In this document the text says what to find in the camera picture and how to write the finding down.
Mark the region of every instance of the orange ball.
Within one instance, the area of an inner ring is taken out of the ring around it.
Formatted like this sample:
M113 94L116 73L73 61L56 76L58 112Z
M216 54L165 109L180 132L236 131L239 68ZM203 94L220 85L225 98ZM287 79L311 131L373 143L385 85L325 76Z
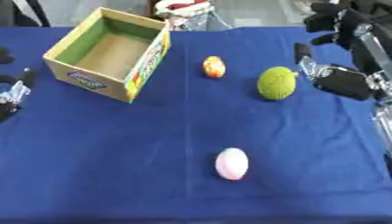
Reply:
M210 56L206 58L203 62L204 72L208 77L220 78L226 72L225 63L220 57Z

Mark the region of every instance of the green spiky ball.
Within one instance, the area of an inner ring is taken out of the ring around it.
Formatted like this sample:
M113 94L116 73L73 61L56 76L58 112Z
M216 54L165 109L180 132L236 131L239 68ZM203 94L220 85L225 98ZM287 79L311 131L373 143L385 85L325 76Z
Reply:
M296 89L296 76L289 68L275 66L265 71L257 82L259 93L269 100L282 100Z

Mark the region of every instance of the metal robot arm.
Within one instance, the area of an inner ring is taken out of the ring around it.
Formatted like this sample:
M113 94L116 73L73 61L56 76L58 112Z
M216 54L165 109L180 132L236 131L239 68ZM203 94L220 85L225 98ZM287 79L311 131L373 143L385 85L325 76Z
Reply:
M29 68L20 79L0 75L0 83L10 85L9 91L0 93L0 122L13 116L20 109L19 104L30 94L37 73Z
M356 100L376 99L374 122L392 158L392 38L358 11L314 3L304 22L308 32L334 31L315 38L315 46L334 43L350 51L356 68L319 65L307 45L295 44L295 60L318 89Z

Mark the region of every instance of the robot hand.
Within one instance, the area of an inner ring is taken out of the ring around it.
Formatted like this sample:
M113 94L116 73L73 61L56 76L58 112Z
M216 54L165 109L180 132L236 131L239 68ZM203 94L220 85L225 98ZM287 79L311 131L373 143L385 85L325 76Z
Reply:
M0 93L0 122L18 112L19 103L30 94L36 76L37 73L30 68L24 70L20 79L9 75L0 75L0 83L11 86L9 91Z
M364 74L374 74L383 69L358 35L358 32L371 32L373 36L378 38L386 54L391 57L392 40L378 24L372 23L370 18L356 10L336 4L314 3L311 5L311 9L316 14L304 21L308 32L334 31L315 38L312 41L315 46L336 43L344 49L350 50L353 55L353 63Z

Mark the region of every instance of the red and white object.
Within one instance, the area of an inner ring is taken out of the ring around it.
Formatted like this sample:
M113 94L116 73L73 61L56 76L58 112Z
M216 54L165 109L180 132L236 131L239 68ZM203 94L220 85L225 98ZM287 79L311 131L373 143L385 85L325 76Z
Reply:
M213 11L208 0L162 0L155 4L156 15L163 18L191 18Z
M239 180L249 168L249 160L245 152L236 148L227 148L215 160L215 169L221 177Z

